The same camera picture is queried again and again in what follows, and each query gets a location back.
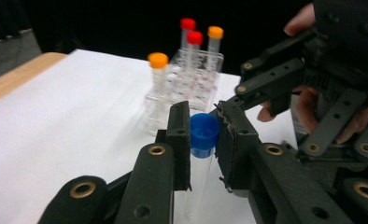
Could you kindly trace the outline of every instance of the white table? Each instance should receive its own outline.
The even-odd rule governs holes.
[[[239,77],[222,75],[215,102],[234,95]],[[69,180],[96,175],[107,183],[133,169],[141,147],[154,142],[142,129],[146,61],[77,50],[0,99],[0,224],[37,223]],[[290,111],[260,123],[263,142],[296,145]],[[212,161],[197,223],[255,223],[247,198],[227,192]],[[175,223],[183,192],[176,192]]]

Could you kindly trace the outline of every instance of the finger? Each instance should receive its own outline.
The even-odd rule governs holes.
[[[361,112],[355,114],[353,119],[349,122],[346,128],[336,139],[337,144],[345,143],[354,133],[361,133],[367,128],[368,125],[368,107]]]
[[[269,121],[273,120],[274,118],[275,117],[271,117],[271,107],[264,106],[260,110],[260,113],[258,114],[257,120],[262,121],[262,122],[269,122]]]
[[[304,125],[307,133],[312,133],[318,126],[315,109],[318,104],[318,92],[304,88],[296,106],[297,118]]]
[[[309,29],[315,23],[315,10],[313,4],[310,3],[298,12],[284,27],[284,32],[287,35],[294,36],[305,29]]]

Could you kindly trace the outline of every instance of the blue cap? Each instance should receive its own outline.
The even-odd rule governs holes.
[[[207,158],[212,153],[219,138],[219,121],[213,115],[199,113],[192,115],[191,154],[197,158]]]

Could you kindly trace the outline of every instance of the red cap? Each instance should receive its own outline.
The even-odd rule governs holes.
[[[183,18],[180,21],[180,27],[184,30],[194,30],[196,26],[196,21],[191,18]]]
[[[191,31],[187,34],[187,42],[193,45],[201,45],[204,40],[204,36],[201,32]]]

